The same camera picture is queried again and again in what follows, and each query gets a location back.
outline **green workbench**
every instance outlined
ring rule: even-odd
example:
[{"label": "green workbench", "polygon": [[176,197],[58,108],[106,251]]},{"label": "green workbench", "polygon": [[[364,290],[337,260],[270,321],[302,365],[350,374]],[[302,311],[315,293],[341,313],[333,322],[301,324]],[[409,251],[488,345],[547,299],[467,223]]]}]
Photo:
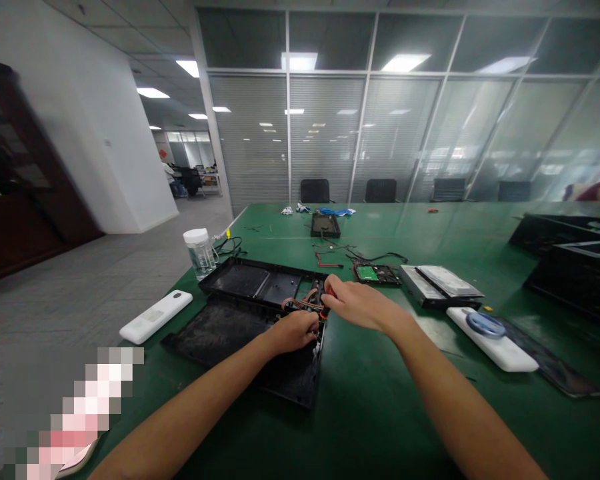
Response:
[{"label": "green workbench", "polygon": [[[332,253],[340,269],[318,269],[308,214],[281,215],[286,204],[254,204],[231,226],[248,258],[336,273],[351,280],[350,260]],[[343,208],[344,205],[332,205]],[[600,385],[600,328],[550,300],[521,289],[537,260],[507,241],[519,216],[532,213],[600,216],[593,203],[354,204],[339,220],[336,243],[367,257],[398,252],[412,265],[443,265],[473,283],[485,304]],[[428,213],[436,207],[439,213]],[[246,227],[262,226],[256,232]],[[397,259],[386,262],[398,265]],[[134,398],[102,436],[93,468],[144,418],[205,370],[166,352],[159,342],[205,304],[192,271],[173,287],[193,302],[143,346],[143,376]],[[400,288],[380,290],[417,320],[458,369],[492,404],[553,478],[600,478],[600,398],[574,400],[538,373],[505,373],[444,313],[420,309]],[[315,407],[298,406],[250,388],[229,409],[179,474],[182,478],[344,478],[461,476],[438,440],[393,344],[379,333],[329,317]]]}]

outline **white remote control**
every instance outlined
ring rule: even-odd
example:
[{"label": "white remote control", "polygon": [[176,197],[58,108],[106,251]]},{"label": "white remote control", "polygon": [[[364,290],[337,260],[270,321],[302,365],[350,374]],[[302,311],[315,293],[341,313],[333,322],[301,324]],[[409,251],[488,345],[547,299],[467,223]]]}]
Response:
[{"label": "white remote control", "polygon": [[473,330],[467,324],[467,315],[474,312],[474,309],[468,307],[451,307],[447,309],[447,315],[450,316],[451,320],[502,370],[507,372],[538,370],[538,362],[512,342],[506,334],[502,338],[490,339]]},{"label": "white remote control", "polygon": [[149,310],[120,329],[120,336],[131,343],[140,345],[156,333],[166,322],[174,318],[176,313],[186,307],[193,296],[190,293],[174,290]]}]

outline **wooden cabinet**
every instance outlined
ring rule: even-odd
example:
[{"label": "wooden cabinet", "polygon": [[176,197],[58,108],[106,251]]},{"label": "wooden cabinet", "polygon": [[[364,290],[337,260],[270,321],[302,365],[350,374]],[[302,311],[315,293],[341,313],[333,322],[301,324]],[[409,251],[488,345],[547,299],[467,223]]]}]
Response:
[{"label": "wooden cabinet", "polygon": [[102,235],[0,64],[0,277]]}]

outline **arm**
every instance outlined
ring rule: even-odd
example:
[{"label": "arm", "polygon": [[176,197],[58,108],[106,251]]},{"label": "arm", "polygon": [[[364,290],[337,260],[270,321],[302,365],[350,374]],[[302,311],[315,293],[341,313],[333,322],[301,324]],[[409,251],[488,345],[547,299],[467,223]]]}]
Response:
[{"label": "arm", "polygon": [[170,479],[262,367],[315,340],[318,315],[294,312],[206,372],[133,430],[90,479]]},{"label": "arm", "polygon": [[386,334],[400,351],[427,414],[469,479],[545,478],[488,402],[438,350],[415,319],[368,285],[327,279],[324,304],[360,327]]}]

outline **ceiling light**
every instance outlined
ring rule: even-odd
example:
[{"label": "ceiling light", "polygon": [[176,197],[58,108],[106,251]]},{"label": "ceiling light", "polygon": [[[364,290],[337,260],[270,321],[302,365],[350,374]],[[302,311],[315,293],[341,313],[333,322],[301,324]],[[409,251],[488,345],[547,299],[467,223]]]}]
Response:
[{"label": "ceiling light", "polygon": [[148,98],[169,98],[169,96],[166,93],[162,93],[160,90],[152,88],[141,88],[137,90],[140,95],[144,95]]},{"label": "ceiling light", "polygon": [[534,60],[537,59],[531,57],[505,57],[486,67],[482,67],[480,70],[476,70],[476,73],[510,73]]},{"label": "ceiling light", "polygon": [[410,53],[400,53],[392,58],[382,71],[410,72],[431,55],[413,55]]},{"label": "ceiling light", "polygon": [[[315,70],[315,62],[318,60],[317,53],[295,53],[290,52],[289,70]],[[281,56],[282,70],[287,69],[287,54],[282,52]]]},{"label": "ceiling light", "polygon": [[198,62],[195,60],[176,60],[175,62],[184,68],[184,70],[186,70],[187,73],[193,78],[200,78],[200,72],[198,72]]}]

